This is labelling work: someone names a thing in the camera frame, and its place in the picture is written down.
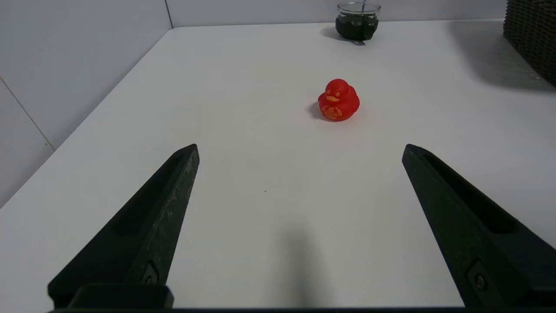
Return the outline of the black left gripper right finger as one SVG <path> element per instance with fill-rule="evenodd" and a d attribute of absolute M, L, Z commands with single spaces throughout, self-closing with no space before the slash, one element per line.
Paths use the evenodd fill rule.
<path fill-rule="evenodd" d="M 432 152 L 402 163 L 467 309 L 554 310 L 555 249 Z"/>

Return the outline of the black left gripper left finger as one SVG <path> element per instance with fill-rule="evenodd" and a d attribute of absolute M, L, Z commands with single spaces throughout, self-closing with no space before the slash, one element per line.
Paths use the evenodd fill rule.
<path fill-rule="evenodd" d="M 55 309 L 171 309 L 166 285 L 193 189 L 196 144 L 175 151 L 48 284 Z"/>

